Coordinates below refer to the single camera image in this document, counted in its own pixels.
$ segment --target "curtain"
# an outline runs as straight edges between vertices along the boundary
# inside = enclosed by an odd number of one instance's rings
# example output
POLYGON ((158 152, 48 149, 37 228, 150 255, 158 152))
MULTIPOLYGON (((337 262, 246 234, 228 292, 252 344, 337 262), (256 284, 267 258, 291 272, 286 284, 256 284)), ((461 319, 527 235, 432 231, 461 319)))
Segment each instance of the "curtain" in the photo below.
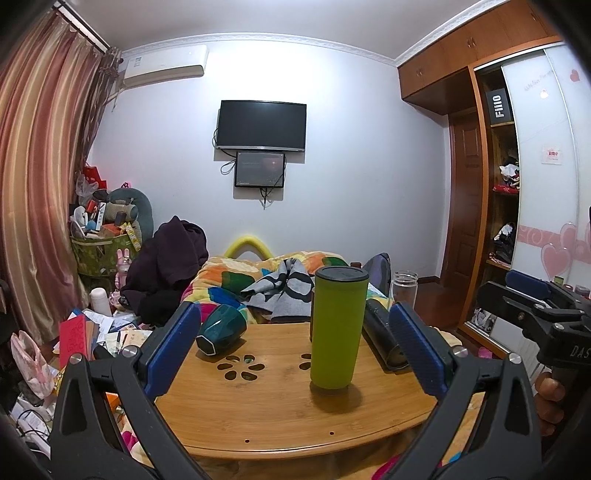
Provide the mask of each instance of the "curtain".
POLYGON ((27 35, 0 76, 0 268, 21 327, 54 339, 87 304, 67 228, 83 113, 102 54, 59 13, 27 35))
POLYGON ((111 47, 100 61, 99 68, 92 81, 90 96, 86 103, 82 130, 80 132, 78 147, 80 163, 77 166, 77 170, 84 168, 92 142, 96 138, 100 120, 103 118, 103 113, 105 112, 109 92, 119 76, 118 66, 120 58, 121 51, 116 47, 111 47))

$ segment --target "ceiling molding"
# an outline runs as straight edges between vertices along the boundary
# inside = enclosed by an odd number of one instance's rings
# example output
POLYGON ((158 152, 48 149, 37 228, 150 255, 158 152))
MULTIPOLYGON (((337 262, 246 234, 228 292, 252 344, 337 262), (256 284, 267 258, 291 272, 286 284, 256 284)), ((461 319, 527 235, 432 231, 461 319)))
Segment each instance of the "ceiling molding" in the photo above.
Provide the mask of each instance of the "ceiling molding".
POLYGON ((161 50, 164 48, 181 47, 195 45, 199 43, 211 43, 215 41, 227 40, 258 40, 258 41, 280 41, 286 43, 301 43, 315 47, 330 48, 331 50, 344 51, 360 57, 375 60, 395 67, 395 60, 373 51, 363 48, 353 47, 344 43, 338 43, 330 40, 320 40, 319 38, 300 37, 298 35, 284 35, 279 33, 210 33, 205 35, 193 35, 191 37, 173 38, 159 42, 149 43, 140 47, 130 48, 122 53, 123 58, 127 59, 137 55, 142 55, 149 51, 161 50))
POLYGON ((394 60, 394 66, 400 67, 400 65, 406 61, 409 61, 417 53, 423 51, 429 45, 435 43, 449 32, 461 27, 465 23, 468 23, 473 18, 476 18, 479 15, 482 15, 483 13, 488 12, 489 10, 492 10, 493 8, 498 7, 500 4, 504 4, 508 1, 509 0, 480 0, 471 7, 466 8, 463 12, 458 13, 455 17, 449 19, 440 27, 437 27, 419 42, 415 43, 406 52, 394 60))

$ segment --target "pink bag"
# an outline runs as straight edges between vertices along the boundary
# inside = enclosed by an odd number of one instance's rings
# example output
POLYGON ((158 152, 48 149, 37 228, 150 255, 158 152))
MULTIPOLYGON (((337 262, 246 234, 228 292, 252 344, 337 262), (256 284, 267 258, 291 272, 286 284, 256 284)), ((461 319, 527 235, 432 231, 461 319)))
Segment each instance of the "pink bag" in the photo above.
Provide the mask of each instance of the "pink bag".
POLYGON ((51 395, 55 386, 51 368, 43 358, 37 344, 22 330, 10 338, 12 356, 33 393, 40 399, 51 395))

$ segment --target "black tv screen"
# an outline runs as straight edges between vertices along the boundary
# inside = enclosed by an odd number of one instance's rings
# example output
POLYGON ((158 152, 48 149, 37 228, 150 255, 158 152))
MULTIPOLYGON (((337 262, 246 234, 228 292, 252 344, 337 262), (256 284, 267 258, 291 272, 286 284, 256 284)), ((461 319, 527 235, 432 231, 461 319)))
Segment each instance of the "black tv screen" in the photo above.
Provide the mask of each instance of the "black tv screen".
POLYGON ((306 105, 223 100, 216 145, 218 148, 304 151, 306 105))

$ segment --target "green tumbler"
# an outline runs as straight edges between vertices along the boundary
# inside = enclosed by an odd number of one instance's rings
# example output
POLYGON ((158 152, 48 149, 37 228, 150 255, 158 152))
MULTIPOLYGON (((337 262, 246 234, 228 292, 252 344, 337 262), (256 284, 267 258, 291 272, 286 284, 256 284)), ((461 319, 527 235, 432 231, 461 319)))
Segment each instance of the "green tumbler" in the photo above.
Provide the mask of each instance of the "green tumbler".
POLYGON ((336 390, 353 379, 368 283, 356 267, 316 271, 310 378, 317 387, 336 390))

